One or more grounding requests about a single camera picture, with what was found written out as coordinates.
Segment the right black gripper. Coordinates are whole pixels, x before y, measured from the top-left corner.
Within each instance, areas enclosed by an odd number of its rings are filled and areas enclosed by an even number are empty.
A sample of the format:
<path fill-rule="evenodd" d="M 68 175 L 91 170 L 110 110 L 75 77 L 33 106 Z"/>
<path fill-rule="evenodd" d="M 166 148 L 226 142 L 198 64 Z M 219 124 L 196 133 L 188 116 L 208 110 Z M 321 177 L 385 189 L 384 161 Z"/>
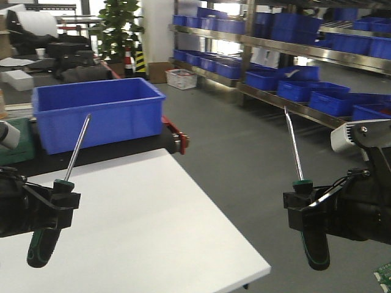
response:
<path fill-rule="evenodd" d="M 304 180 L 293 189 L 283 193 L 290 228 L 390 244 L 390 199 L 381 206 L 380 188 L 369 169 L 352 168 L 330 186 L 314 187 Z"/>

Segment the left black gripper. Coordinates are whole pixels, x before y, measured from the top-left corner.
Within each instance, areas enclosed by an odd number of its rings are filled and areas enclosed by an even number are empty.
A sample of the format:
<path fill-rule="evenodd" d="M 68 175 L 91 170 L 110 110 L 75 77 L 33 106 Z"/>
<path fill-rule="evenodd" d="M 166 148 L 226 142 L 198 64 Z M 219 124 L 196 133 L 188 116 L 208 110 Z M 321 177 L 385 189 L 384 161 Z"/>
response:
<path fill-rule="evenodd" d="M 1 167 L 1 237 L 29 233 L 33 228 L 64 229 L 71 226 L 81 194 L 51 192 L 27 185 L 13 167 Z"/>

